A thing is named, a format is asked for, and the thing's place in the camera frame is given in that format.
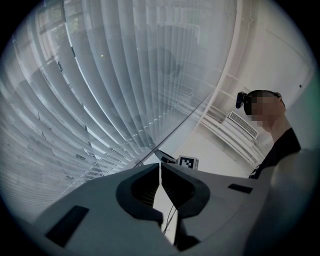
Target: vertical blind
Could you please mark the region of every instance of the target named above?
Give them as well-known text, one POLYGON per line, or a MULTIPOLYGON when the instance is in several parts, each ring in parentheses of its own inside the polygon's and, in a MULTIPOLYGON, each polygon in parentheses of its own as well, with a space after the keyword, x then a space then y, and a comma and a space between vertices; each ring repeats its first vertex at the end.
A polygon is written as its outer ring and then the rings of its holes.
POLYGON ((47 0, 0 61, 1 195, 33 221, 154 150, 214 90, 232 0, 47 0))

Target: person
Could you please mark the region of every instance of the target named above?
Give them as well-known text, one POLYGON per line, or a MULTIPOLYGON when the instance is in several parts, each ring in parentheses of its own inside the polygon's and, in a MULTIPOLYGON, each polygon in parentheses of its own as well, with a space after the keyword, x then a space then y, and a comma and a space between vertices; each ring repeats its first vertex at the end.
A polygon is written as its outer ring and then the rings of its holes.
POLYGON ((242 105, 245 114, 271 133, 274 142, 263 162, 249 176, 258 179, 263 169, 277 165, 282 158, 298 152, 301 147, 285 116, 286 106, 280 93, 269 90, 254 90, 248 94, 239 92, 236 108, 242 105))

